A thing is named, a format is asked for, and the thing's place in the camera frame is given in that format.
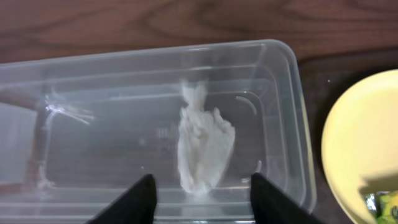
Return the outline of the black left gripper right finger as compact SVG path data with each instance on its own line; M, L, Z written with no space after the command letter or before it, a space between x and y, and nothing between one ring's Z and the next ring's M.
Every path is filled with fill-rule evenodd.
M257 224L322 224L260 173L251 176L250 201Z

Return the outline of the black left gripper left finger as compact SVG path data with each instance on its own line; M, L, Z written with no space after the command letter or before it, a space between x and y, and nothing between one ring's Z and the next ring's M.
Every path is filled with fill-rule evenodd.
M157 206L154 176L147 174L87 224L153 224Z

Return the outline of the green snack wrapper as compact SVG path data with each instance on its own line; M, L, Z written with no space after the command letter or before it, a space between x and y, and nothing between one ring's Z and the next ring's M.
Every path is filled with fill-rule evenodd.
M363 199L378 224L397 224L397 191L366 194Z

